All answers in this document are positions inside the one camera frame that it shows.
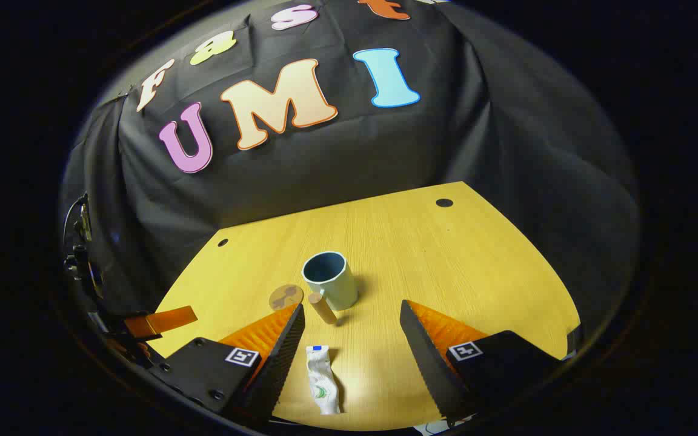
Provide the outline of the light green cup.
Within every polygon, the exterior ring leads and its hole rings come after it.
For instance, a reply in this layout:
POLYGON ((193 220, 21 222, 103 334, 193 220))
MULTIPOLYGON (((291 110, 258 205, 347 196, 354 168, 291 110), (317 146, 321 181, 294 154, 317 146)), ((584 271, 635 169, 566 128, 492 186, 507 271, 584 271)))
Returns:
POLYGON ((337 323, 336 312, 351 308, 358 301, 357 284, 341 252, 313 255, 304 263, 302 276, 311 291, 308 303, 328 325, 337 323))

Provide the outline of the wooden desktop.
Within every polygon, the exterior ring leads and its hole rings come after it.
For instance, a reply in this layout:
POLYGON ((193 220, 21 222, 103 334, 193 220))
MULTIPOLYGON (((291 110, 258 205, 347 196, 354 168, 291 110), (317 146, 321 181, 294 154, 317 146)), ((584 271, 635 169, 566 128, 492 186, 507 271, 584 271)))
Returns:
POLYGON ((438 420, 399 323, 411 300, 486 334, 510 329, 554 358, 581 320, 570 293, 532 243, 463 182, 399 191, 218 231, 160 303, 198 320, 150 345, 166 357, 195 337, 224 339, 271 314, 280 285, 304 263, 337 251, 358 301, 327 325, 305 302, 305 331, 274 416, 330 432, 415 427, 438 420), (327 346, 341 413, 321 415, 307 378, 307 346, 327 346))

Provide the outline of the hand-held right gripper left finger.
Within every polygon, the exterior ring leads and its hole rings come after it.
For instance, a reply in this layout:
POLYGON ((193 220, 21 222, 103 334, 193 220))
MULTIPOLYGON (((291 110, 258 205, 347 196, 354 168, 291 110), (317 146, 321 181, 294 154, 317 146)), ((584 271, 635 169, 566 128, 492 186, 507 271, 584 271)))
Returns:
POLYGON ((222 340, 195 337, 148 372, 186 401, 256 426, 273 414, 304 329, 304 308, 293 304, 222 340))

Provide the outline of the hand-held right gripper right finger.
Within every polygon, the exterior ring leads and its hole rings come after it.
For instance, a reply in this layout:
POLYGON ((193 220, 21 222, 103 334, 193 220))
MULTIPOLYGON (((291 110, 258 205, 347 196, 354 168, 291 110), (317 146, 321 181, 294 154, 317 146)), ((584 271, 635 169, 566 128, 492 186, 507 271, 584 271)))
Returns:
POLYGON ((509 329, 486 334, 411 300, 401 303, 400 326, 430 397, 451 421, 514 402, 565 363, 509 329))

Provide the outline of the white toothpaste tube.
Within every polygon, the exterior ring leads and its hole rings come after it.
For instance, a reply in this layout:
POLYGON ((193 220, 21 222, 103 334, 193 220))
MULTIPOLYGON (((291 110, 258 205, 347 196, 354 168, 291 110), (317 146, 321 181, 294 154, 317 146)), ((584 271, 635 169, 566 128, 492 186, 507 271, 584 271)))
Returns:
POLYGON ((341 413, 339 390, 333 378, 329 351, 327 346, 307 346, 308 383, 321 415, 341 413))

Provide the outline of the black backdrop cloth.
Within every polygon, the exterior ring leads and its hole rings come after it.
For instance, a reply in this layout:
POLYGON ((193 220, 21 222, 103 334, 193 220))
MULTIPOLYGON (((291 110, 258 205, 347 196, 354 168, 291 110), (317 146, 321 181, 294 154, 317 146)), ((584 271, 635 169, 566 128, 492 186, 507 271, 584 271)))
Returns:
POLYGON ((136 61, 72 147, 109 306, 154 310, 224 227, 465 182, 564 282, 594 334, 636 270, 628 151, 532 42, 454 2, 252 0, 136 61))

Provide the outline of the round wooden coaster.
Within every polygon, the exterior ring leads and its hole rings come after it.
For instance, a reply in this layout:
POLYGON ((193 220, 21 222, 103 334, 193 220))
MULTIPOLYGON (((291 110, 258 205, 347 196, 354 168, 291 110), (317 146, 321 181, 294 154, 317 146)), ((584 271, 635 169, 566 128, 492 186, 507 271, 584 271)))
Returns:
POLYGON ((285 307, 302 303, 303 296, 303 290, 299 285, 280 285, 271 293, 268 304, 271 311, 276 312, 285 309, 285 307))

